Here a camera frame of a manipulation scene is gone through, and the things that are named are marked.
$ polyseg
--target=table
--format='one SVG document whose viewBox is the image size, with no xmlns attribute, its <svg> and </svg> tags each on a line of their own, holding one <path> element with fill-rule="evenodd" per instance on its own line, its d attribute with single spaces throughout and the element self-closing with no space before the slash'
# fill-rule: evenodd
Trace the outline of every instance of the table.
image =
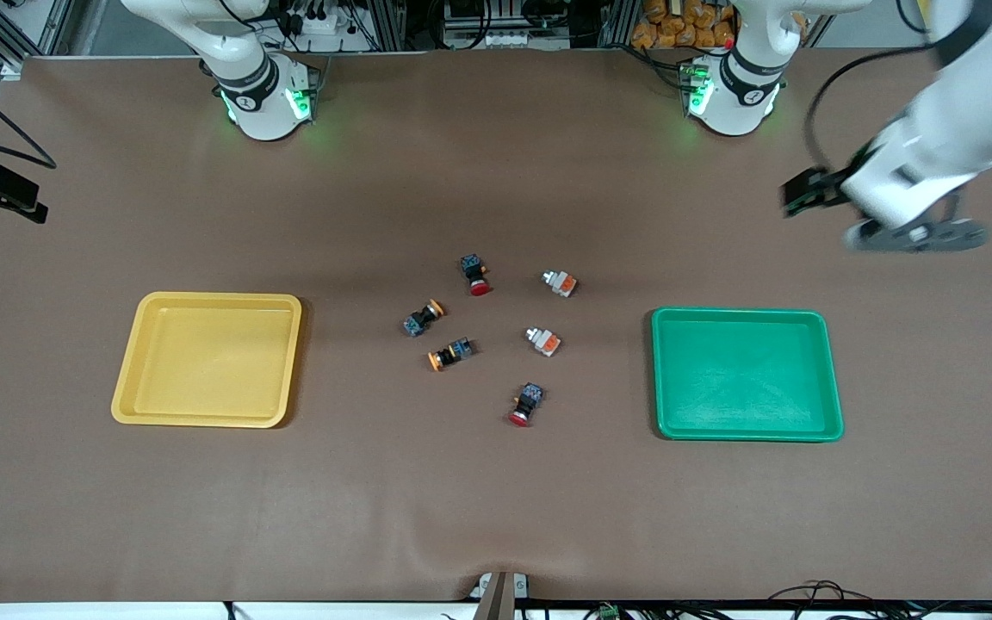
<svg viewBox="0 0 992 620">
<path fill-rule="evenodd" d="M 800 123 L 854 52 L 798 54 L 752 136 L 685 121 L 619 52 L 338 59 L 314 127 L 256 144 L 193 59 L 32 59 L 3 109 L 59 159 L 35 226 L 0 211 L 0 600 L 763 598 L 811 578 L 992 598 L 992 242 L 842 250 L 850 208 L 780 216 Z M 861 67 L 818 130 L 847 158 L 924 85 Z M 0 123 L 0 141 L 20 144 Z M 992 224 L 992 171 L 965 204 Z M 492 294 L 456 271 L 477 252 Z M 543 270 L 581 279 L 551 294 Z M 110 417 L 154 290 L 307 304 L 273 431 Z M 399 323 L 449 310 L 410 340 Z M 838 443 L 654 433 L 658 306 L 826 317 Z M 564 338 L 532 352 L 527 326 Z M 483 352 L 433 373 L 425 353 Z M 525 381 L 535 427 L 504 420 Z"/>
</svg>

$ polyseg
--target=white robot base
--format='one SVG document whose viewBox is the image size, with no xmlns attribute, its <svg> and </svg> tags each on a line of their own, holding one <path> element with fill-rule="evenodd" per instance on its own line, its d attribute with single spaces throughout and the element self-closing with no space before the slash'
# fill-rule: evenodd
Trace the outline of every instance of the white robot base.
<svg viewBox="0 0 992 620">
<path fill-rule="evenodd" d="M 724 86 L 722 63 L 719 56 L 700 56 L 691 61 L 686 82 L 690 83 L 691 91 L 685 94 L 686 113 L 698 118 L 714 133 L 723 136 L 744 136 L 756 129 L 764 117 L 772 113 L 775 96 L 779 94 L 776 84 L 771 93 L 763 90 L 751 90 L 740 95 L 747 102 L 741 102 L 739 95 L 734 95 Z"/>
<path fill-rule="evenodd" d="M 278 140 L 291 134 L 315 114 L 316 93 L 319 91 L 319 71 L 303 65 L 284 54 L 269 54 L 270 62 L 278 67 L 278 82 L 255 109 L 255 102 L 236 95 L 229 98 L 221 91 L 221 99 L 232 119 L 249 138 Z"/>
</svg>

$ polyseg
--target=yellow tray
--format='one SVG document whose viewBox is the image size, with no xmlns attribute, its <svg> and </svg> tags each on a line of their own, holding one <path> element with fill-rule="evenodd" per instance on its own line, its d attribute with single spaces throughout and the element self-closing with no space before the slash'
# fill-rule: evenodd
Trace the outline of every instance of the yellow tray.
<svg viewBox="0 0 992 620">
<path fill-rule="evenodd" d="M 149 294 L 129 334 L 115 419 L 275 426 L 286 415 L 300 324 L 291 294 Z"/>
</svg>

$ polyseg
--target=green led light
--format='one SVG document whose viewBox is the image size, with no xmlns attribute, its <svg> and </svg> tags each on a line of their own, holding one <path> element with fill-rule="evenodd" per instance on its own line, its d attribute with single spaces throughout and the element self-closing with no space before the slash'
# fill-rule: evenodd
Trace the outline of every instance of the green led light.
<svg viewBox="0 0 992 620">
<path fill-rule="evenodd" d="M 286 98 L 290 102 L 290 107 L 293 109 L 293 116 L 298 118 L 298 121 L 304 121 L 304 119 L 308 118 L 308 95 L 302 93 L 302 91 L 292 91 L 287 88 Z"/>
<path fill-rule="evenodd" d="M 698 78 L 706 78 L 710 75 L 710 68 L 705 65 L 684 65 L 680 67 L 681 73 L 686 75 L 694 75 Z"/>
<path fill-rule="evenodd" d="M 714 94 L 714 82 L 711 78 L 706 78 L 696 90 L 691 93 L 691 105 L 688 107 L 692 114 L 702 114 L 706 111 L 706 103 L 710 101 L 710 96 Z"/>
<path fill-rule="evenodd" d="M 236 121 L 236 113 L 232 110 L 232 102 L 228 101 L 228 95 L 225 95 L 224 91 L 221 91 L 220 93 L 220 100 L 224 102 L 224 107 L 228 110 L 229 121 L 235 122 L 236 125 L 239 125 L 239 121 Z"/>
<path fill-rule="evenodd" d="M 775 107 L 775 96 L 779 94 L 779 87 L 776 86 L 775 90 L 772 90 L 771 95 L 768 95 L 768 107 L 764 108 L 764 116 L 772 113 L 772 109 Z"/>
</svg>

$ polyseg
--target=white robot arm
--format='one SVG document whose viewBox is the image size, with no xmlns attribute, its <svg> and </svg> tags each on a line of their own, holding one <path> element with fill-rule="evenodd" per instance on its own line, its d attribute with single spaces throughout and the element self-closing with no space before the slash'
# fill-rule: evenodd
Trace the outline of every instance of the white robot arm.
<svg viewBox="0 0 992 620">
<path fill-rule="evenodd" d="M 810 169 L 784 185 L 788 216 L 851 201 L 847 231 L 859 251 L 962 251 L 987 231 L 957 213 L 957 189 L 992 168 L 992 0 L 933 3 L 933 51 L 942 68 L 844 170 Z M 947 199 L 947 212 L 929 208 Z"/>
<path fill-rule="evenodd" d="M 802 43 L 802 29 L 791 13 L 833 15 L 858 11 L 869 3 L 871 0 L 734 0 L 741 16 L 736 44 L 725 54 L 693 60 L 693 65 L 705 67 L 705 71 L 694 79 L 696 91 L 686 98 L 688 114 L 724 136 L 751 133 L 771 113 L 780 76 Z"/>
<path fill-rule="evenodd" d="M 201 55 L 220 84 L 229 118 L 247 136 L 276 140 L 311 118 L 315 93 L 308 67 L 284 54 L 268 54 L 244 24 L 262 15 L 268 0 L 121 1 Z"/>
</svg>

